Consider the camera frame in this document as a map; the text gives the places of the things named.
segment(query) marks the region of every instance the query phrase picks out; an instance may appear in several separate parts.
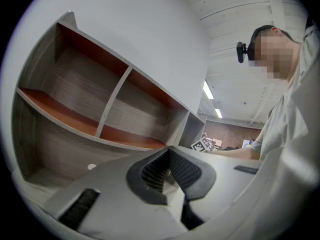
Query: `ceiling light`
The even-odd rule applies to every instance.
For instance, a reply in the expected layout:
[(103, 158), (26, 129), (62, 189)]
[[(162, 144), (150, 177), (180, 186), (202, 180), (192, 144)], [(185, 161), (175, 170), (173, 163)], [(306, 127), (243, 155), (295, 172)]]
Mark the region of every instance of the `ceiling light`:
[(217, 113), (217, 115), (218, 115), (219, 118), (222, 118), (222, 114), (221, 114), (221, 112), (220, 112), (220, 109), (216, 108), (216, 109), (215, 109), (215, 112)]
[(207, 95), (207, 97), (210, 99), (210, 100), (213, 100), (214, 99), (214, 96), (212, 95), (211, 93), (211, 90), (207, 84), (207, 81), (204, 81), (204, 85), (203, 85), (203, 90), (205, 92), (205, 94)]

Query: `man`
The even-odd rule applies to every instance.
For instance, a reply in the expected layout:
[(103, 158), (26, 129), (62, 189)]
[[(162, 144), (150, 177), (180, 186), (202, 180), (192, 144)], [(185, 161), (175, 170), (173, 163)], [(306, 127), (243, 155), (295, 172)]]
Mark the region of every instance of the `man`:
[[(311, 120), (306, 122), (304, 107), (307, 113), (313, 110), (313, 104), (318, 110), (319, 93), (312, 97), (304, 97), (304, 93), (307, 92), (304, 92), (303, 88), (319, 84), (315, 82), (319, 81), (318, 77), (313, 77), (314, 79), (310, 77), (319, 75), (319, 47), (320, 31), (310, 18), (306, 23), (303, 44), (295, 42), (287, 32), (275, 26), (265, 25), (257, 28), (247, 49), (248, 59), (255, 66), (266, 69), (268, 78), (286, 81), (287, 89), (269, 112), (265, 126), (251, 147), (211, 153), (233, 158), (264, 160), (269, 151), (285, 146), (295, 138), (310, 134), (310, 129), (315, 129), (317, 133), (319, 127), (313, 126)], [(299, 95), (298, 92), (299, 102), (293, 98)], [(300, 104), (304, 102), (303, 99), (313, 99), (313, 101), (308, 101), (308, 105), (304, 106)]]

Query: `wooden shelf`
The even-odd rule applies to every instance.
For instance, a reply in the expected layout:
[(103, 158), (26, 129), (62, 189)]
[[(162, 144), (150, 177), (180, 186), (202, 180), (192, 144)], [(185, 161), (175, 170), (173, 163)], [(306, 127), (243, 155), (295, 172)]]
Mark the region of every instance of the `wooden shelf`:
[(103, 126), (100, 138), (110, 142), (146, 149), (159, 149), (166, 146), (160, 140), (131, 134), (107, 125)]
[(33, 106), (33, 108), (36, 111), (40, 112), (40, 109), (49, 117), (55, 118), (71, 128), (74, 128), (82, 133), (95, 136), (99, 124), (98, 122), (72, 111), (71, 109), (57, 102), (55, 99), (51, 98), (43, 91), (25, 88), (20, 88), (18, 90), (20, 90), (18, 93), (24, 100), (27, 98), (35, 104), (36, 107)]
[(128, 65), (108, 52), (103, 44), (70, 24), (59, 22), (57, 25), (70, 46), (119, 77), (125, 73)]
[[(57, 123), (56, 121), (58, 121), (58, 125), (60, 126), (62, 126), (61, 124), (64, 124), (69, 128), (76, 129), (77, 131), (83, 133), (81, 136), (85, 138), (86, 135), (92, 137), (95, 136), (99, 124), (97, 121), (70, 110), (43, 91), (18, 88), (17, 92), (37, 112), (54, 123)], [(107, 142), (105, 142), (105, 144), (107, 145), (109, 145), (111, 142), (144, 149), (158, 149), (165, 147), (165, 144), (159, 140), (137, 134), (131, 134), (129, 132), (115, 129), (106, 125), (102, 129), (100, 139), (106, 140)]]
[(156, 86), (153, 82), (148, 80), (142, 74), (138, 73), (135, 70), (132, 70), (128, 75), (126, 81), (138, 87), (140, 90), (150, 95), (154, 99), (158, 100), (168, 108), (179, 109), (179, 110), (187, 110), (184, 106), (182, 106), (179, 102), (177, 102), (173, 97), (167, 94), (160, 87)]
[(191, 148), (191, 145), (200, 140), (205, 128), (205, 118), (202, 119), (190, 113), (186, 121), (179, 146)]
[(197, 121), (199, 124), (205, 125), (206, 124), (206, 116), (194, 114), (193, 112), (190, 112), (189, 115), (193, 120)]

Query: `black headband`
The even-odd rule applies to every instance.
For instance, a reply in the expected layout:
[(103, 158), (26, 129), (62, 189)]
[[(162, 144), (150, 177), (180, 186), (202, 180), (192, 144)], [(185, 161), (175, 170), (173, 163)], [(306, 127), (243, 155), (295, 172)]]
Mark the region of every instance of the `black headband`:
[(250, 44), (247, 48), (247, 55), (248, 55), (248, 60), (249, 61), (254, 61), (255, 60), (255, 38), (259, 34), (260, 31), (263, 30), (269, 30), (272, 29), (274, 26), (273, 25), (263, 25), (261, 27), (258, 27), (252, 34)]

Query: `white ceiling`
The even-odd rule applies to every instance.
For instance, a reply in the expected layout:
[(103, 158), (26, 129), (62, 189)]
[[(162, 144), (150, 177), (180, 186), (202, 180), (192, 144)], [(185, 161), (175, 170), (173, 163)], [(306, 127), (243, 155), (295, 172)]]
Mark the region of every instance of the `white ceiling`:
[[(262, 128), (286, 84), (259, 78), (247, 57), (238, 62), (237, 42), (247, 45), (254, 30), (274, 25), (302, 43), (307, 12), (298, 0), (184, 0), (211, 37), (207, 82), (214, 99), (203, 93), (198, 112), (208, 120)], [(219, 119), (214, 109), (220, 109)]]

